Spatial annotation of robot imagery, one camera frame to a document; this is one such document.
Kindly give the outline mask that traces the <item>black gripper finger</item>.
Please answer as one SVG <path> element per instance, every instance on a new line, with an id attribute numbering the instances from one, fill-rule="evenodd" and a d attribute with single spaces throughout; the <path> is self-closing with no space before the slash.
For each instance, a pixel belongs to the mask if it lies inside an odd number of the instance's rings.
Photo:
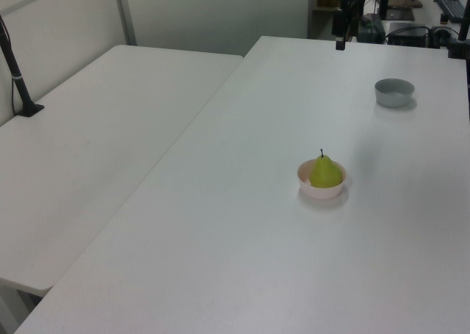
<path id="1" fill-rule="evenodd" d="M 336 50 L 345 49 L 345 37 L 347 33 L 346 14 L 343 10 L 336 10 L 333 13 L 332 35 L 335 37 Z"/>
<path id="2" fill-rule="evenodd" d="M 348 9 L 348 30 L 347 40 L 352 41 L 357 37 L 358 23 L 359 23 L 359 5 L 357 3 L 351 3 Z"/>

